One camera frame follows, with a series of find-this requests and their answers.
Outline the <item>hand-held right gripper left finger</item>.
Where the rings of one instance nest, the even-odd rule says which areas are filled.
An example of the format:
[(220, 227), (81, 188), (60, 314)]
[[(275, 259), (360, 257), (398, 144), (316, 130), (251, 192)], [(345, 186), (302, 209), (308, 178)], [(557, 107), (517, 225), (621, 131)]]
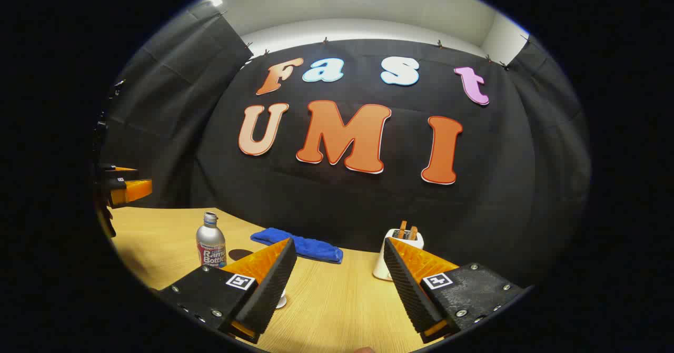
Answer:
[(223, 268), (201, 266), (158, 291), (181, 314), (223, 334), (257, 343), (296, 263), (293, 238)]

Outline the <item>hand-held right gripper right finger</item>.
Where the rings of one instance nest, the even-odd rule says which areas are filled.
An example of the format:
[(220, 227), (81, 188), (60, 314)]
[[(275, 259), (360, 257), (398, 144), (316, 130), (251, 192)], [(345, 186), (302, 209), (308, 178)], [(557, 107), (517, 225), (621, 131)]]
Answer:
[(481, 263), (459, 266), (400, 239), (385, 238), (383, 257), (425, 344), (470, 329), (527, 293)]

